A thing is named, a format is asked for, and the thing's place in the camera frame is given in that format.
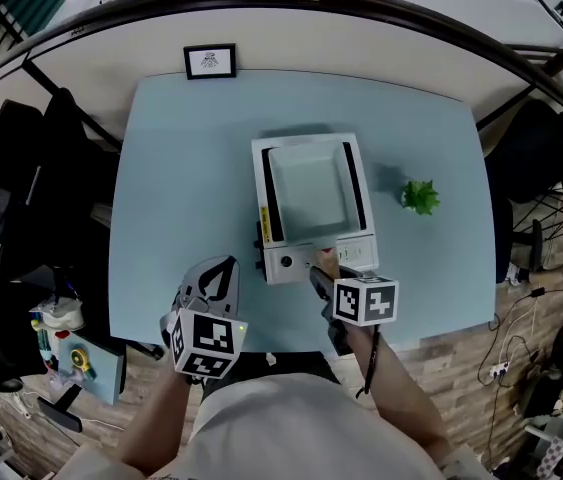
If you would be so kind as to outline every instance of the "yellow label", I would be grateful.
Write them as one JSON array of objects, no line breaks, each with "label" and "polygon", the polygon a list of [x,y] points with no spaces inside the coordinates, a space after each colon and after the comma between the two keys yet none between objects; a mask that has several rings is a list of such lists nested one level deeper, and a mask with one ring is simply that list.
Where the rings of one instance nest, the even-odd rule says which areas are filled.
[{"label": "yellow label", "polygon": [[263,235],[263,241],[268,244],[271,242],[270,239],[270,217],[268,216],[268,207],[261,207],[261,234]]}]

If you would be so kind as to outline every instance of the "potted plant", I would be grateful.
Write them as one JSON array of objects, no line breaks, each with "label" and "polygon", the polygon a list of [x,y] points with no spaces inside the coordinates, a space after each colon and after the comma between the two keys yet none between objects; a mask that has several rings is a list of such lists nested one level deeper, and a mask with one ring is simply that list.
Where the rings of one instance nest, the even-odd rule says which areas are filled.
[{"label": "potted plant", "polygon": [[439,193],[432,187],[432,180],[409,181],[403,187],[401,204],[419,215],[432,215],[432,209],[439,206],[438,195]]}]

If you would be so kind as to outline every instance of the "white box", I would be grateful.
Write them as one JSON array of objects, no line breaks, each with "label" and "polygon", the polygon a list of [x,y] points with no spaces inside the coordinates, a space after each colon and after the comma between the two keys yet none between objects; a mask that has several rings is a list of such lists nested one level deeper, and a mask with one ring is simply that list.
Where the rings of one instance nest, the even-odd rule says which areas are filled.
[{"label": "white box", "polygon": [[248,324],[181,308],[172,328],[174,370],[221,379],[241,354]]},{"label": "white box", "polygon": [[336,279],[334,318],[365,326],[397,319],[399,282],[384,277]]}]

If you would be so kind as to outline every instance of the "white shoe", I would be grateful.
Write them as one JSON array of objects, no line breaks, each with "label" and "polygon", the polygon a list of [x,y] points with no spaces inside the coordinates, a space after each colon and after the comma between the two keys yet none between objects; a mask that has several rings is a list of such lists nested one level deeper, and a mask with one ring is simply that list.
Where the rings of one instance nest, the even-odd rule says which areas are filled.
[{"label": "white shoe", "polygon": [[505,280],[509,281],[512,286],[519,286],[521,281],[519,281],[519,271],[521,269],[517,267],[514,263],[508,265],[508,273],[505,275]]}]

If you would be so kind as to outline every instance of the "small table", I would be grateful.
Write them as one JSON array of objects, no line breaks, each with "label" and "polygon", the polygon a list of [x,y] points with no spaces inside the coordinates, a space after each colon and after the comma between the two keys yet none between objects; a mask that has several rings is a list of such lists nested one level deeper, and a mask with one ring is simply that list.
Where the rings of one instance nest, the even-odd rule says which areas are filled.
[{"label": "small table", "polygon": [[[380,266],[400,281],[397,321],[410,342],[489,321],[495,260],[483,154],[467,105],[352,77],[241,71],[234,79],[142,80],[117,176],[110,244],[113,336],[160,343],[185,272],[231,254],[241,268],[245,351],[332,353],[323,302],[309,283],[269,286],[253,246],[258,220],[250,142],[353,132],[368,181]],[[400,204],[409,180],[434,181],[441,205]]]}]

